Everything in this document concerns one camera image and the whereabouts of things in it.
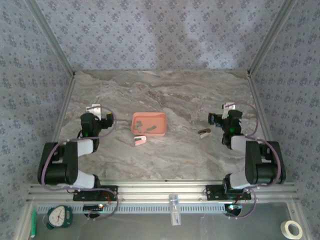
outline plastic container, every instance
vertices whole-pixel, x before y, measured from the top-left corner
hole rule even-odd
[[[163,137],[167,131],[167,115],[164,112],[135,112],[131,131],[134,135]]]

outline aluminum frame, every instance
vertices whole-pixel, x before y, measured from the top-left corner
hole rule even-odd
[[[122,207],[132,204],[150,205],[167,204],[169,194],[178,194],[182,204],[201,204],[208,206],[212,203],[226,204],[232,201],[214,200],[207,201],[203,194],[206,185],[222,184],[221,181],[210,180],[102,180],[102,185],[118,185],[119,204]],[[295,185],[285,183],[270,187],[260,187],[256,189],[257,203],[286,203],[293,221],[298,222],[303,229],[302,240],[312,240],[312,235],[302,212],[299,196]],[[14,240],[27,240],[31,229],[32,210],[43,204],[66,204],[78,206],[79,204],[99,204],[102,202],[74,202],[73,194],[65,190],[51,192],[44,189],[39,184],[30,185],[26,204],[21,214],[21,219],[17,226]]]
[[[292,9],[296,5],[297,0],[284,0],[282,6],[280,7],[275,19],[273,20],[268,33],[266,34],[263,42],[261,43],[258,51],[256,52],[254,59],[251,62],[251,65],[248,69],[250,72],[250,76],[255,76],[257,73],[260,65],[264,61],[267,53],[269,52],[270,48],[272,47],[276,37],[278,36],[279,32],[287,22],[287,18],[289,17]]]
[[[43,35],[45,36],[48,43],[51,45],[53,52],[61,63],[61,66],[64,68],[65,72],[73,76],[73,69],[62,50],[54,32],[52,31],[50,25],[48,24],[44,14],[42,13],[40,7],[37,4],[36,0],[24,0],[25,4],[32,13],[34,20],[38,23]]]

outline white tape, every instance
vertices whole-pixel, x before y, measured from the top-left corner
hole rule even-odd
[[[298,230],[298,234],[293,235],[289,230],[290,226],[296,227]],[[285,236],[287,239],[299,240],[302,238],[302,235],[303,235],[302,228],[299,225],[299,223],[297,223],[296,221],[292,221],[292,220],[284,221],[283,223],[281,223],[280,228],[283,236]]]

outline patterned wallpaper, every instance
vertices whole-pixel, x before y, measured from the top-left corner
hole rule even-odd
[[[37,0],[74,70],[246,70],[283,0]]]
[[[0,239],[11,239],[70,77],[21,0],[0,1]]]
[[[299,0],[256,76],[289,177],[320,239],[320,3]]]

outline gray marble table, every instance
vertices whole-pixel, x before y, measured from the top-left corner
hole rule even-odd
[[[86,106],[101,104],[114,111],[116,131],[100,140],[97,152],[79,158],[80,170],[121,180],[221,180],[245,166],[242,153],[221,144],[223,131],[208,124],[208,112],[222,113],[226,102],[254,104],[245,72],[77,72],[59,139],[75,138]],[[242,132],[251,133],[254,111],[241,105],[236,109],[243,111]],[[131,132],[135,112],[166,113],[165,136],[148,137],[135,147]],[[200,139],[198,130],[206,128],[211,135]],[[263,136],[260,127],[257,135]]]

